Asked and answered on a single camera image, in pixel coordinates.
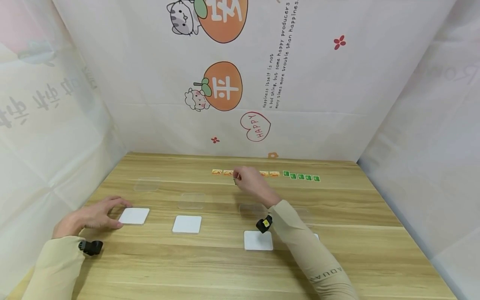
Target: white fabric backdrop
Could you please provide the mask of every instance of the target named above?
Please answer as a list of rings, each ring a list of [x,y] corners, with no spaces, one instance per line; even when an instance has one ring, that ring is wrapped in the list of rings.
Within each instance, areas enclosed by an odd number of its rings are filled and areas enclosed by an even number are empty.
[[[126,153],[49,0],[0,0],[0,299]]]
[[[454,0],[54,2],[129,150],[356,161]]]
[[[480,296],[480,1],[458,0],[360,166],[459,299]]]

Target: red flower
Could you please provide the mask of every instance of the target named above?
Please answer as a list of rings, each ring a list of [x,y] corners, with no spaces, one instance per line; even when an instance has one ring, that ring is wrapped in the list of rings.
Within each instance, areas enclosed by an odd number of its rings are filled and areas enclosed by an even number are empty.
[[[345,38],[345,36],[341,36],[340,38],[336,38],[336,39],[333,40],[333,42],[336,44],[335,45],[335,50],[340,48],[340,46],[345,46],[347,44],[347,42],[343,40],[344,38]]]

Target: black wrist mount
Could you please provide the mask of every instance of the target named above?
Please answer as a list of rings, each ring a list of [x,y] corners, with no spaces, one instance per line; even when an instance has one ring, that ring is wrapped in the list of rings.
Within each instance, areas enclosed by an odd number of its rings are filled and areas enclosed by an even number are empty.
[[[102,247],[103,242],[99,240],[95,240],[93,242],[83,240],[78,244],[78,249],[90,256],[100,254],[100,251],[102,251]]]
[[[272,224],[273,224],[272,216],[267,215],[265,219],[258,220],[256,226],[261,233],[266,233],[270,229]]]

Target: table surface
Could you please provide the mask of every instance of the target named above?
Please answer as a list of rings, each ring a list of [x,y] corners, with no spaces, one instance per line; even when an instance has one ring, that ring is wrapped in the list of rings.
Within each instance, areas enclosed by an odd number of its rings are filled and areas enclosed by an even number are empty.
[[[281,173],[267,181],[293,207],[308,210],[302,217],[338,259],[361,299],[456,299],[353,162],[137,153],[120,161],[87,204],[118,194],[134,206],[149,207],[150,214],[142,226],[81,233],[103,240],[104,249],[85,260],[73,299],[317,299],[274,233],[273,251],[244,250],[243,232],[256,230],[258,219],[241,214],[239,205],[252,208],[252,198],[232,177],[211,174],[238,165]],[[283,170],[319,175],[321,182],[292,180],[282,176]],[[138,191],[139,178],[159,178],[149,181],[159,183],[158,190]],[[182,193],[204,193],[203,207],[180,209]],[[200,233],[172,233],[177,215],[202,216]],[[19,300],[29,278],[8,299]]]

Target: left hand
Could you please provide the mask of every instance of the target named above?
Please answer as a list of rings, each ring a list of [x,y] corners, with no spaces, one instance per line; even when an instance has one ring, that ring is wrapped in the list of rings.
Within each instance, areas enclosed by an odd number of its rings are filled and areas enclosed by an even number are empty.
[[[94,205],[82,207],[65,216],[55,226],[52,238],[76,236],[83,228],[122,228],[122,223],[108,216],[108,212],[117,205],[132,207],[130,202],[120,196],[108,196]]]

